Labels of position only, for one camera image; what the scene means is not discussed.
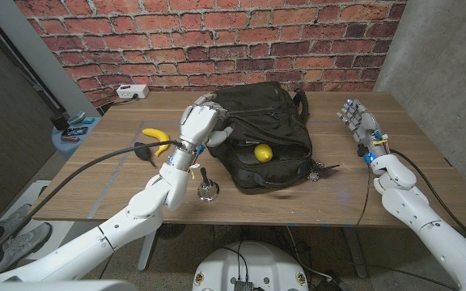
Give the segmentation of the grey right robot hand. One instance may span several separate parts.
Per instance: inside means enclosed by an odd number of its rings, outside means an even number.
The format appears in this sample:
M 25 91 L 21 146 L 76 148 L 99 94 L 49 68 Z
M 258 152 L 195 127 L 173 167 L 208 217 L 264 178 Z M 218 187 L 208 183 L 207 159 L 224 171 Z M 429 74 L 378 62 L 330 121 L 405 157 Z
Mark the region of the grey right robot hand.
M 378 158 L 388 154 L 379 123 L 358 99 L 348 99 L 337 117 L 353 134 L 359 156 Z

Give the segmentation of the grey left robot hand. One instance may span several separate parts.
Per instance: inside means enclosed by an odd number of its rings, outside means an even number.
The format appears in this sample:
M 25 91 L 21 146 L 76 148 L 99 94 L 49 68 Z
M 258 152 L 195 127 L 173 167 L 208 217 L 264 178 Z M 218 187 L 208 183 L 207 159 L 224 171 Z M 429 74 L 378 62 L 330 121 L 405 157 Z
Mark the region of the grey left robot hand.
M 192 153 L 200 144 L 208 147 L 221 145 L 233 132 L 231 126 L 218 131 L 215 125 L 227 115 L 227 110 L 215 103 L 217 95 L 208 93 L 188 106 L 180 120 L 182 149 Z

